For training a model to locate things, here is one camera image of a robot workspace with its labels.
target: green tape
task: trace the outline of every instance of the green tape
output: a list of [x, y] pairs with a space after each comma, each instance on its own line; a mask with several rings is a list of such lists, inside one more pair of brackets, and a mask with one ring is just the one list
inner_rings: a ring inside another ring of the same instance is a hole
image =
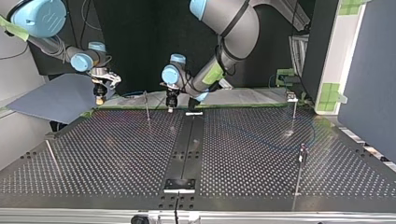
[[340, 10], [338, 11], [338, 15], [346, 16], [346, 15], [358, 15], [359, 8], [364, 3], [363, 0], [342, 0], [342, 4]]
[[340, 98], [339, 89], [340, 84], [338, 83], [323, 83], [317, 111], [333, 112]]
[[90, 111], [84, 112], [84, 113], [82, 113], [82, 114], [80, 115], [80, 117], [89, 119], [89, 118], [92, 117], [92, 114], [93, 114], [94, 111], [95, 111], [95, 110], [92, 109], [92, 110], [90, 110]]
[[210, 68], [209, 72], [206, 74], [204, 82], [206, 85], [212, 85], [216, 81], [221, 80], [224, 78], [223, 76], [223, 70], [221, 69], [220, 65], [218, 63], [213, 64], [213, 66]]
[[7, 21], [4, 17], [0, 16], [0, 26], [4, 27], [7, 31], [19, 37], [23, 41], [26, 41], [29, 38], [29, 34], [23, 28], [18, 25], [15, 25], [9, 21]]

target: green sticker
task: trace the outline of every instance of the green sticker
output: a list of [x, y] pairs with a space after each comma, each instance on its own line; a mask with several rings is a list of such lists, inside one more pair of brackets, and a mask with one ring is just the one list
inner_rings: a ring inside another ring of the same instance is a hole
[[358, 15], [359, 7], [364, 3], [362, 0], [342, 0], [338, 15]]
[[212, 85], [213, 83], [215, 83], [215, 81], [219, 81], [222, 78], [224, 78], [223, 70], [218, 63], [215, 63], [213, 64], [210, 71], [206, 74], [202, 82], [204, 82], [206, 85]]
[[334, 111], [340, 98], [339, 89], [339, 83], [323, 83], [317, 111]]

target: black cable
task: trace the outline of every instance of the black cable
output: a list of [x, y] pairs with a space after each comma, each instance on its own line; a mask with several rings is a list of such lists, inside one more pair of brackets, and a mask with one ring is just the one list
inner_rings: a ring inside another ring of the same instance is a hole
[[68, 14], [68, 17], [69, 17], [69, 20], [70, 20], [70, 26], [72, 27], [73, 38], [74, 38], [75, 44], [77, 46], [78, 42], [77, 42], [76, 30], [75, 30], [74, 23], [73, 23], [73, 20], [72, 20], [72, 15], [71, 15], [70, 6], [69, 6], [69, 0], [66, 0], [66, 8], [67, 8], [67, 14]]
[[22, 54], [24, 54], [27, 50], [29, 49], [29, 45], [26, 44], [26, 48], [19, 54], [13, 55], [13, 56], [9, 56], [9, 57], [5, 57], [5, 58], [0, 58], [0, 60], [6, 60], [6, 59], [12, 59], [12, 58], [16, 58], [21, 56]]
[[84, 25], [82, 26], [81, 36], [79, 37], [79, 47], [80, 47], [81, 49], [83, 49], [83, 47], [82, 47], [82, 38], [84, 37], [85, 29], [87, 28], [87, 19], [88, 19], [88, 15], [90, 15], [91, 2], [92, 2], [92, 0], [90, 0], [90, 1], [88, 2], [87, 11], [85, 12], [85, 21], [84, 21]]
[[221, 50], [222, 50], [222, 43], [224, 41], [220, 41], [220, 43], [218, 45], [216, 45], [215, 47], [215, 56], [216, 56], [216, 60], [218, 61], [218, 64], [220, 65], [221, 70], [223, 70], [224, 74], [226, 76], [230, 76], [233, 77], [233, 75], [235, 75], [236, 73], [236, 64], [233, 65], [233, 72], [230, 73], [226, 68], [225, 65], [221, 59]]
[[[294, 10], [293, 10], [293, 17], [291, 19], [291, 38], [294, 37], [294, 21], [295, 21], [295, 18], [296, 18], [296, 13], [297, 13], [298, 6], [299, 6], [299, 0], [296, 0], [296, 5], [294, 6]], [[296, 61], [296, 59], [294, 57], [294, 47], [293, 47], [292, 44], [291, 44], [291, 58], [294, 60], [295, 66], [297, 67], [297, 61]], [[306, 90], [306, 87], [305, 87], [305, 85], [303, 83], [303, 79], [301, 78], [300, 74], [298, 74], [297, 69], [296, 69], [296, 72], [297, 72], [297, 77], [300, 79], [300, 83], [303, 86], [304, 91], [306, 92], [306, 94], [308, 94], [308, 91]]]

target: gray cloth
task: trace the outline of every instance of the gray cloth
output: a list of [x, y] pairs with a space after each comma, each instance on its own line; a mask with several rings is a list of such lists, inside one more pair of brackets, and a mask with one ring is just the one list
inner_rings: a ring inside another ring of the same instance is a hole
[[[22, 114], [69, 124], [96, 107], [90, 77], [65, 74], [23, 95], [7, 107]], [[107, 98], [114, 91], [107, 93]]]
[[[159, 107], [165, 105], [165, 91], [156, 91], [148, 94], [148, 106]], [[190, 96], [180, 94], [178, 96], [178, 106], [187, 106]], [[234, 89], [220, 90], [209, 93], [202, 105], [263, 105], [263, 104], [283, 104], [286, 103], [284, 88], [278, 89]], [[144, 107], [146, 98], [144, 95], [130, 98], [114, 97], [107, 101], [102, 108], [106, 107]]]

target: wire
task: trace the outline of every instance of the wire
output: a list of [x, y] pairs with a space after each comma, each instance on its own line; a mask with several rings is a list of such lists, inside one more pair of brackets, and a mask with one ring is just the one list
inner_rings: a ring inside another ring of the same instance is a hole
[[[85, 12], [85, 18], [88, 18], [88, 15], [90, 15], [91, 2], [92, 2], [92, 0], [90, 0], [90, 1], [88, 2], [87, 11]], [[79, 37], [79, 47], [80, 47], [81, 49], [83, 49], [83, 47], [82, 47], [82, 38], [84, 37], [85, 29], [86, 29], [86, 28], [87, 28], [87, 22], [84, 21], [84, 25], [82, 26], [81, 36]]]
[[67, 60], [70, 60], [70, 58], [68, 58], [68, 54], [67, 54], [67, 48], [66, 48], [66, 44], [62, 41], [62, 39], [59, 36], [55, 36], [53, 37], [57, 42], [58, 42], [58, 50], [54, 53], [48, 53], [46, 51], [44, 51], [43, 49], [41, 50], [43, 53], [51, 56], [51, 57], [57, 57], [59, 55], [62, 54], [62, 62], [65, 63]]
[[87, 19], [88, 19], [88, 16], [84, 16], [84, 7], [85, 7], [85, 4], [87, 3], [87, 0], [84, 0], [84, 2], [82, 3], [82, 6], [81, 6], [81, 17], [82, 17], [82, 20], [85, 22], [85, 24], [87, 25], [87, 26], [89, 26], [89, 27], [91, 27], [93, 30], [97, 30], [97, 31], [102, 31], [102, 29], [101, 28], [98, 28], [98, 27], [96, 27], [96, 26], [93, 26], [93, 25], [91, 25], [91, 24], [89, 24], [88, 22], [87, 22]]
[[271, 75], [270, 78], [268, 79], [268, 89], [271, 89], [271, 80], [273, 77], [275, 77], [276, 75]]
[[143, 91], [133, 91], [133, 92], [130, 92], [130, 93], [123, 94], [121, 97], [133, 96], [133, 95], [141, 95], [143, 93], [144, 93]]
[[66, 0], [66, 8], [67, 8], [67, 12], [68, 12], [67, 14], [68, 14], [68, 17], [69, 17], [69, 20], [70, 20], [70, 26], [72, 27], [72, 32], [73, 32], [73, 38], [75, 40], [75, 45], [77, 45], [78, 44], [77, 36], [76, 36], [76, 31], [75, 31], [75, 28], [74, 28], [74, 23], [73, 23], [71, 12], [70, 12], [69, 0]]
[[21, 53], [16, 54], [16, 55], [12, 55], [12, 56], [9, 56], [9, 57], [5, 57], [5, 58], [0, 58], [0, 60], [7, 60], [7, 59], [13, 59], [13, 58], [19, 57], [19, 56], [21, 56], [22, 54], [24, 54], [28, 49], [29, 49], [29, 45], [26, 44], [25, 49], [24, 49]]
[[225, 68], [225, 65], [224, 65], [224, 63], [223, 63], [223, 61], [222, 61], [222, 59], [221, 59], [222, 43], [223, 43], [223, 41], [220, 41], [220, 43], [217, 44], [216, 47], [215, 47], [216, 60], [218, 61], [219, 65], [220, 65], [220, 67], [221, 67], [221, 70], [224, 71], [224, 74], [225, 74], [226, 76], [233, 77], [233, 75], [235, 75], [235, 73], [236, 73], [236, 63], [233, 64], [233, 72], [232, 72], [232, 73], [230, 73], [230, 72]]

